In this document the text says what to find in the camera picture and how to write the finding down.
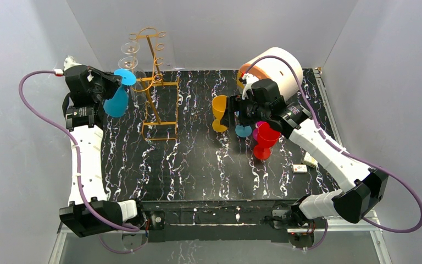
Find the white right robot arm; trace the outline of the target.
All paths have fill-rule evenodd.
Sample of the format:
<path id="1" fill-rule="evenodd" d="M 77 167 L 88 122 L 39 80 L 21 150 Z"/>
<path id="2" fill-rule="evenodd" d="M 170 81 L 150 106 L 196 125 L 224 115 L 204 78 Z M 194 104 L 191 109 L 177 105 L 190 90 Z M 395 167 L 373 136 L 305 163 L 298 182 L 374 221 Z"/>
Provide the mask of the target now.
<path id="1" fill-rule="evenodd" d="M 316 126 L 314 116 L 297 103 L 286 103 L 276 82 L 263 79 L 251 85 L 249 97 L 217 96 L 212 106 L 221 125 L 234 125 L 235 113 L 242 125 L 263 122 L 270 127 L 266 141 L 281 134 L 308 152 L 334 178 L 339 190 L 307 195 L 295 202 L 288 221 L 302 225 L 319 217 L 341 217 L 358 223 L 383 197 L 388 175 L 357 162 Z"/>

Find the red plastic wine glass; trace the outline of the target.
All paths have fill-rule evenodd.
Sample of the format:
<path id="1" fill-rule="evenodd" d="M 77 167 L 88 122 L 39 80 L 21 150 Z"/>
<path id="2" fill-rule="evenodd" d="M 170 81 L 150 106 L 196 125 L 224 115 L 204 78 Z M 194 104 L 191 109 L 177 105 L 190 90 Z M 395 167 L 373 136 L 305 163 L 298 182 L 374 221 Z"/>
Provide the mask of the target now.
<path id="1" fill-rule="evenodd" d="M 253 149 L 255 158 L 267 160 L 272 153 L 272 147 L 278 142 L 281 133 L 274 130 L 268 123 L 263 123 L 258 127 L 257 145 Z"/>

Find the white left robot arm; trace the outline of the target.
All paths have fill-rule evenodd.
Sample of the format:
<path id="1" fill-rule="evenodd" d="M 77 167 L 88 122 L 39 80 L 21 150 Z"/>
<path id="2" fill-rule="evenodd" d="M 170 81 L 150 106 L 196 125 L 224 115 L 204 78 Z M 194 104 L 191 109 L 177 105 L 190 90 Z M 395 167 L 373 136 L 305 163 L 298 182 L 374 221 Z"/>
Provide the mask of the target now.
<path id="1" fill-rule="evenodd" d="M 72 177 L 68 205 L 60 208 L 59 218 L 79 237 L 116 229 L 138 232 L 136 201 L 108 201 L 101 164 L 103 118 L 125 114 L 127 87 L 137 78 L 125 69 L 104 72 L 86 65 L 66 67 L 64 77 L 69 93 L 62 103 L 63 131 L 71 140 Z"/>

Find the magenta plastic wine glass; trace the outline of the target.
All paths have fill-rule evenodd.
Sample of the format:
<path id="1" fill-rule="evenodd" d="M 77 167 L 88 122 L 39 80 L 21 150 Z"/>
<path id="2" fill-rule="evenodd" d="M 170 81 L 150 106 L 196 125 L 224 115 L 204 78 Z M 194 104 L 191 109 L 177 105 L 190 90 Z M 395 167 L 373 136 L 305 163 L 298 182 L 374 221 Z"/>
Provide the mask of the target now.
<path id="1" fill-rule="evenodd" d="M 264 122 L 256 122 L 255 128 L 252 131 L 252 136 L 255 140 L 258 139 L 258 129 Z"/>

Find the light blue plastic wine glass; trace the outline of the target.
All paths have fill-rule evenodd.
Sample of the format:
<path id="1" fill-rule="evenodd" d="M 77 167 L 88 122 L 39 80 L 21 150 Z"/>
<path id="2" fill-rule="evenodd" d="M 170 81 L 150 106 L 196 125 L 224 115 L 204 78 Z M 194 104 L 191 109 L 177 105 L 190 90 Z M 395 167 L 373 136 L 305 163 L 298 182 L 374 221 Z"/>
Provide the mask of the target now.
<path id="1" fill-rule="evenodd" d="M 241 138 L 247 138 L 252 135 L 253 129 L 250 125 L 243 126 L 243 125 L 237 125 L 235 127 L 235 133 L 238 137 Z"/>

